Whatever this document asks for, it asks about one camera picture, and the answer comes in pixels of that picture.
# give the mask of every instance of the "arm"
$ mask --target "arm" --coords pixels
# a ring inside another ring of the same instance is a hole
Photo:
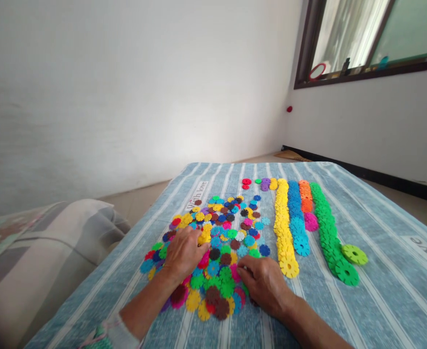
[[[165,265],[151,282],[120,312],[127,329],[142,340],[174,289],[195,269],[210,248],[197,245],[202,232],[191,227],[177,232],[168,246]]]
[[[304,299],[289,289],[274,260],[248,255],[237,266],[252,299],[268,314],[280,320],[304,348],[351,347]]]
[[[139,345],[166,300],[195,269],[210,248],[197,245],[202,232],[191,227],[179,230],[168,246],[165,264],[152,281],[114,319],[99,326],[81,348],[127,348]]]

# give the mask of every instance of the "window frame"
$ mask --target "window frame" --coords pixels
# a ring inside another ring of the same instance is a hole
[[[308,81],[310,71],[312,70],[312,62],[314,60],[318,36],[320,34],[321,23],[323,14],[325,12],[326,0],[309,0],[307,7],[307,14],[305,16],[304,30],[302,33],[302,41],[300,44],[299,61],[297,64],[296,80],[294,82],[294,90],[317,87],[324,85],[333,85],[343,82],[359,81],[366,79],[381,78],[397,74],[414,73],[427,70],[427,57],[409,57],[408,59],[388,62],[388,67],[383,70],[372,70],[363,72],[370,66],[370,62],[375,54],[378,42],[381,39],[384,28],[388,21],[389,15],[393,9],[395,0],[390,0],[386,8],[386,12],[378,28],[374,42],[368,54],[367,62],[362,66],[362,72],[356,75],[346,75],[333,79]],[[340,71],[323,74],[321,78],[326,78],[330,75],[339,74]]]

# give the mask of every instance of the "mattress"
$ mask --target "mattress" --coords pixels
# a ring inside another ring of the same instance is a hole
[[[174,178],[118,247],[78,287],[28,344],[28,348],[73,348],[110,314],[118,312],[148,283],[140,272],[145,254],[161,241],[175,215],[212,196],[260,194],[260,213],[271,224],[261,238],[277,259],[273,232],[276,192],[260,185],[242,188],[242,179],[284,178],[318,183],[336,220],[343,244],[361,248],[369,262],[357,266],[360,282],[348,286],[325,262],[318,233],[311,253],[297,255],[300,273],[289,287],[356,348],[427,347],[427,227],[378,191],[329,162],[217,164],[192,163]],[[144,339],[147,348],[272,348],[299,346],[277,320],[247,302],[225,321],[202,322],[183,306],[160,314]]]

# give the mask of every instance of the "window sill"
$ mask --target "window sill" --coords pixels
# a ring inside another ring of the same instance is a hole
[[[392,68],[388,67],[383,70],[375,70],[367,73],[360,73],[357,75],[347,75],[340,78],[317,80],[317,81],[310,81],[310,82],[296,81],[296,83],[294,84],[294,90],[309,88],[309,87],[324,86],[324,85],[333,85],[333,84],[343,83],[343,82],[382,78],[382,77],[397,75],[397,74],[415,73],[423,70],[427,70],[427,62],[402,65],[402,66],[397,66]]]

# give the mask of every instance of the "black baseboard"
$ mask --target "black baseboard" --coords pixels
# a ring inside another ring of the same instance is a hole
[[[427,200],[427,185],[412,182],[403,178],[395,177],[390,174],[384,174],[378,171],[369,170],[369,169],[366,169],[365,167],[352,165],[347,162],[335,160],[332,158],[327,158],[314,153],[309,153],[304,150],[296,149],[287,145],[283,145],[281,150],[295,151],[303,158],[306,158],[312,161],[334,162],[359,178],[363,178],[371,182],[384,185],[385,187],[396,189],[398,191],[402,191],[404,193]]]

